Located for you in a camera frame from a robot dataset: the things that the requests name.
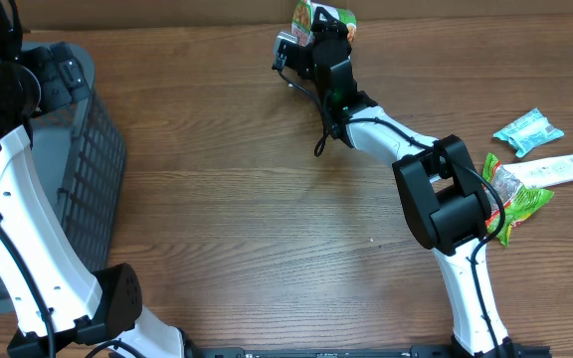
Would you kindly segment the teal snack packet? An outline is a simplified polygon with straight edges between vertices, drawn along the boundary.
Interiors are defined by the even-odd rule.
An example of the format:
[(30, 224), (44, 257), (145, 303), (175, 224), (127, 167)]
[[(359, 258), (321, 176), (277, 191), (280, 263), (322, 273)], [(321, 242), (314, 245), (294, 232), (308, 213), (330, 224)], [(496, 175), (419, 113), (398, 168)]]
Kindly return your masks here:
[(497, 131), (493, 137), (508, 143), (517, 158), (523, 158), (534, 148), (560, 139), (565, 133), (552, 125), (538, 108)]

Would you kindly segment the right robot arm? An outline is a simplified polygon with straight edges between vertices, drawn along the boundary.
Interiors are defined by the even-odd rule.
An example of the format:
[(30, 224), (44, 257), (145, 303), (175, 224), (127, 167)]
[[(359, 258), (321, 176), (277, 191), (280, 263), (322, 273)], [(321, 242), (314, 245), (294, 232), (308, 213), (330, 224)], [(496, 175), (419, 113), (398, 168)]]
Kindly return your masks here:
[(339, 139), (392, 167), (407, 226), (442, 272), (456, 355), (511, 356), (485, 261), (486, 246), (498, 234), (486, 227), (491, 208), (502, 204), (498, 193), (476, 171), (460, 138), (419, 134), (358, 88), (349, 29), (339, 16), (318, 6), (309, 20), (313, 39), (306, 45), (292, 33), (278, 33), (274, 70), (292, 69), (314, 84), (308, 97), (319, 112), (323, 138)]

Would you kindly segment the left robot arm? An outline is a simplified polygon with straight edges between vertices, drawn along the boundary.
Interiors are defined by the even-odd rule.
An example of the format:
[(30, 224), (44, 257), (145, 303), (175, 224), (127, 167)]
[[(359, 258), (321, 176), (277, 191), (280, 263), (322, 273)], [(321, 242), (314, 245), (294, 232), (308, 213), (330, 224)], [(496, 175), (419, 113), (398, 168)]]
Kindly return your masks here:
[(53, 357), (77, 343), (92, 353), (187, 357), (189, 341), (144, 306), (131, 266), (85, 267), (40, 183), (32, 119), (92, 93), (71, 47), (25, 47), (16, 4), (0, 1), (0, 278), (17, 316), (7, 352)]

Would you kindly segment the instant noodle cup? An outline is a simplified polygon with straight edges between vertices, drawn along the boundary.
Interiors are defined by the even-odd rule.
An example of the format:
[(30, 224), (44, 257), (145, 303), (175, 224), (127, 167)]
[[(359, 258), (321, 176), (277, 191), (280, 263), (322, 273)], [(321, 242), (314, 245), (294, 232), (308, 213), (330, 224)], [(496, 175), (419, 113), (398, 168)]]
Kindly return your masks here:
[(318, 6), (326, 7), (329, 12), (336, 10), (339, 13), (340, 21), (345, 24), (348, 29), (348, 42), (352, 43), (357, 32), (357, 20), (355, 15), (350, 10), (315, 3), (311, 0), (298, 0), (293, 12), (291, 32), (297, 36), (298, 43), (301, 46), (306, 46), (306, 32), (310, 31), (313, 11)]

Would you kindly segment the white conditioner tube gold cap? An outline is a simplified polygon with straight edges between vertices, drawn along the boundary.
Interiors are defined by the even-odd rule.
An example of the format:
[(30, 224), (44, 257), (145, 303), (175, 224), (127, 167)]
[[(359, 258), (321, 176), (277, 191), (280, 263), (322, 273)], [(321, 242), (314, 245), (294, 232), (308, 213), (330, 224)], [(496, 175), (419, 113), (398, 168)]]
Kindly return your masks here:
[(547, 188), (573, 181), (573, 154), (504, 164), (526, 188)]

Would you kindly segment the green snack bag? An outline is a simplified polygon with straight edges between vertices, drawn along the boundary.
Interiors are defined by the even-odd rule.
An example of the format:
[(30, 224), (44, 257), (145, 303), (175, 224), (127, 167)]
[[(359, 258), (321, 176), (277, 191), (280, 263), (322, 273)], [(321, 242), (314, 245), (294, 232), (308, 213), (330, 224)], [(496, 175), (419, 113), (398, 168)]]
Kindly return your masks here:
[(527, 188), (492, 153), (486, 156), (482, 177), (497, 192), (504, 207), (504, 224), (496, 237), (503, 246), (508, 247), (512, 229), (546, 205), (554, 193), (548, 189)]

